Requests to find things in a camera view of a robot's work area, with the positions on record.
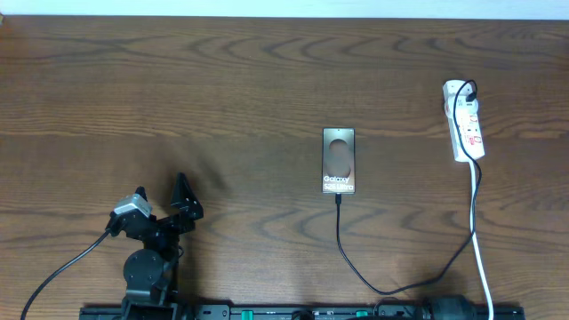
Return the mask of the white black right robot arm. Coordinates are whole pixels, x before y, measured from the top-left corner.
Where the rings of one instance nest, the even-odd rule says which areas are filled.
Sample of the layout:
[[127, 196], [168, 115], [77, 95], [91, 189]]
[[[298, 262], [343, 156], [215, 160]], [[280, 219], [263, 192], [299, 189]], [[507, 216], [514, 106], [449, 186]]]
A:
[[474, 320], [476, 308], [461, 295], [428, 298], [422, 307], [425, 320]]

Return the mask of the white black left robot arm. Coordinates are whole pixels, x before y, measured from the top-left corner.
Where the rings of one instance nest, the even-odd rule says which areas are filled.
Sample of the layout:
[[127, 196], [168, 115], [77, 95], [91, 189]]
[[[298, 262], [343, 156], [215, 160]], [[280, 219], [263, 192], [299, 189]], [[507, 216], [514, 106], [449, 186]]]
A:
[[186, 175], [176, 176], [171, 207], [178, 212], [159, 219], [152, 214], [145, 188], [121, 199], [110, 213], [106, 231], [143, 243], [124, 263], [126, 281], [121, 319], [192, 319], [194, 310], [178, 298], [180, 236], [195, 229], [204, 209]]

